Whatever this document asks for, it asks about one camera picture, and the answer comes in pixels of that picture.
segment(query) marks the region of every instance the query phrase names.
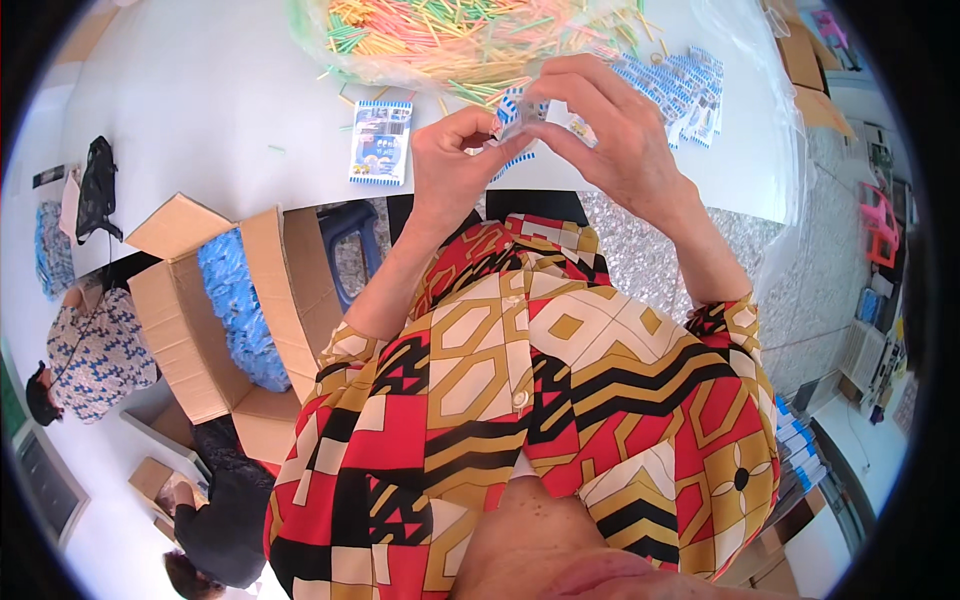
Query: white table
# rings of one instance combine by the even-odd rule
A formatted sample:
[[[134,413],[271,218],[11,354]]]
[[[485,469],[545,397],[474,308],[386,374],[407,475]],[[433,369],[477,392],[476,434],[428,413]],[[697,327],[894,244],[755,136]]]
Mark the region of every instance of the white table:
[[[748,15],[732,20],[741,40],[782,74],[755,3],[725,0],[725,12],[734,3],[744,9],[732,12]],[[680,169],[700,186],[704,204],[783,222],[783,181],[794,177],[796,140],[778,125],[776,73],[723,28],[701,23],[687,4],[652,0],[647,16],[666,30],[672,51],[698,43],[726,65],[723,135],[709,150],[683,144]],[[641,48],[659,50],[651,42]],[[273,204],[292,209],[412,192],[409,171],[400,188],[348,182],[350,132],[339,128],[352,110],[337,99],[335,77],[316,81],[322,72],[291,40],[280,0],[142,0],[116,15],[84,63],[64,119],[61,159],[84,163],[89,143],[107,138],[119,168],[111,221],[125,233],[178,191],[230,219]],[[378,89],[349,85],[345,94],[369,99]],[[384,99],[408,93],[391,89]],[[446,103],[462,105],[452,97]],[[426,94],[414,105],[415,127],[442,116]],[[542,143],[536,152],[492,187],[595,189]],[[134,252],[111,242],[98,230],[76,248],[77,274]]]

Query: dark hair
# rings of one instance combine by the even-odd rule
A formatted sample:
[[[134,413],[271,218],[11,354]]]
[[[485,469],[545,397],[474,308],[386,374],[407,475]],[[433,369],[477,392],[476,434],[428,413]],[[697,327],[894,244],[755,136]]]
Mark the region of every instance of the dark hair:
[[[41,360],[39,369],[27,380],[27,407],[34,420],[44,427],[55,420],[60,420],[60,409],[50,401],[50,390],[40,381],[40,376],[46,368],[47,366]]]
[[[223,584],[201,577],[197,567],[179,550],[164,554],[163,565],[167,568],[170,583],[186,600],[212,600],[224,595],[227,590]]]

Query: pink stool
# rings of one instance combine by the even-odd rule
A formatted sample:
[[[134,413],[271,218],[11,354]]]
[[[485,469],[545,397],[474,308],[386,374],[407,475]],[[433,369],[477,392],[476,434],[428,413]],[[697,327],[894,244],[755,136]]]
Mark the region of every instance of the pink stool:
[[[861,204],[860,212],[866,221],[865,226],[871,233],[867,258],[887,267],[893,267],[894,254],[900,248],[900,227],[894,217],[894,208],[883,192],[869,183],[860,182],[865,188],[876,194],[876,206]]]
[[[840,26],[833,20],[833,13],[830,11],[814,11],[810,13],[813,20],[817,23],[817,31],[820,36],[834,48],[847,49],[847,35],[840,31]],[[829,36],[836,36],[837,42],[830,43]]]

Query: blue patterned shirt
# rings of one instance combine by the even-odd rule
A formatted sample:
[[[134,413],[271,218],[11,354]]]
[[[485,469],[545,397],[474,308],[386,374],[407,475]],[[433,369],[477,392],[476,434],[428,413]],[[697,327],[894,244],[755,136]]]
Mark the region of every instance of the blue patterned shirt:
[[[133,390],[156,383],[143,326],[130,293],[120,288],[107,291],[89,316],[62,306],[47,337],[47,357],[54,403],[87,424]]]

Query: chair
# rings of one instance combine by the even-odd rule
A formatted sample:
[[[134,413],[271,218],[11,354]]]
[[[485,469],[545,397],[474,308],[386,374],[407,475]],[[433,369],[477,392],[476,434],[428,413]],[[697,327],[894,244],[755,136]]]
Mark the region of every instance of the chair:
[[[860,185],[872,190],[876,195],[876,206],[861,204],[865,226],[870,233],[870,245],[867,249],[867,258],[878,265],[893,268],[900,248],[900,226],[894,217],[894,208],[883,193],[865,181]]]
[[[368,279],[373,277],[373,274],[380,268],[380,247],[377,246],[376,237],[373,235],[373,224],[377,220],[376,210],[369,203],[361,200],[338,206],[321,214],[319,219],[320,232],[324,237],[326,260],[330,266],[330,272],[333,274],[333,285],[337,289],[340,307],[346,313],[356,297],[347,293],[343,282],[340,280],[340,270],[337,268],[334,249],[340,240],[353,233],[359,233],[360,246],[363,248],[364,259],[367,263],[367,276]]]

